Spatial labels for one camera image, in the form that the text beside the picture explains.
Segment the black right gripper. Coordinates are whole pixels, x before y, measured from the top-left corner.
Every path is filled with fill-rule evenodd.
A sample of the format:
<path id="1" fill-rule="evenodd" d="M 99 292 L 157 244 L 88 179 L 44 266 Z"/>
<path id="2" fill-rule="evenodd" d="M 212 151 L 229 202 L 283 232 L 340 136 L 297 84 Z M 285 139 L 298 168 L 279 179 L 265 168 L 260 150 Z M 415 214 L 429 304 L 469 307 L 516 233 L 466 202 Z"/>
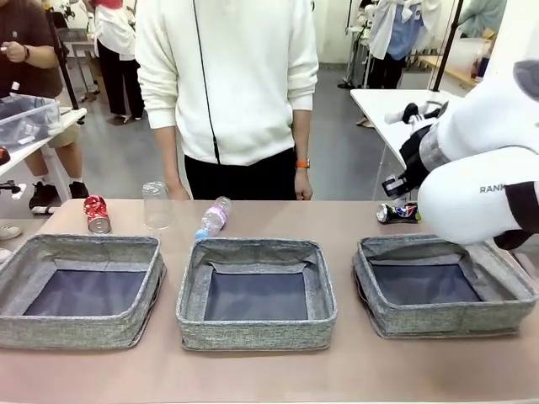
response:
<path id="1" fill-rule="evenodd" d="M 429 132 L 430 125 L 418 129 L 401 146 L 399 152 L 405 163 L 404 171 L 382 182 L 382 188 L 390 199 L 400 198 L 417 189 L 429 174 L 419 155 L 420 143 Z"/>

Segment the person's left hand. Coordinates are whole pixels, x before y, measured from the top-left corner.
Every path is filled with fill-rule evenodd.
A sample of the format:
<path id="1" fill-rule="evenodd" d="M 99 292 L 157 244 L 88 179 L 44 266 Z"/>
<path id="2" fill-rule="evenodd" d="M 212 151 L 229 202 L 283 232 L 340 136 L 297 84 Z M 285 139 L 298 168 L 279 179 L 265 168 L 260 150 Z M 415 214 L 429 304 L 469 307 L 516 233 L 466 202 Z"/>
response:
<path id="1" fill-rule="evenodd" d="M 312 185 L 308 175 L 308 169 L 304 167 L 298 167 L 295 174 L 295 192 L 297 200 L 311 200 L 312 199 Z"/>

